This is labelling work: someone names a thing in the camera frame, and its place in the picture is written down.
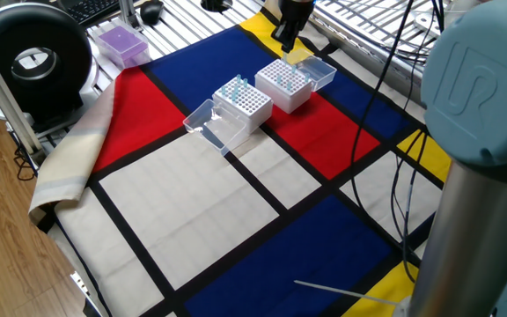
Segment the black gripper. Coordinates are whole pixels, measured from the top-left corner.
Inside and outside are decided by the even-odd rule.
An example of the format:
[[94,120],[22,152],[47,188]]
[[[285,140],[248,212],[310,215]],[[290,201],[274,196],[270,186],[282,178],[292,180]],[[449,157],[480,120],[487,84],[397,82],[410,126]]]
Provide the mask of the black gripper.
[[315,6],[315,0],[279,0],[282,13],[279,25],[271,34],[272,38],[282,43],[282,51],[289,53],[294,48],[299,27],[304,27]]

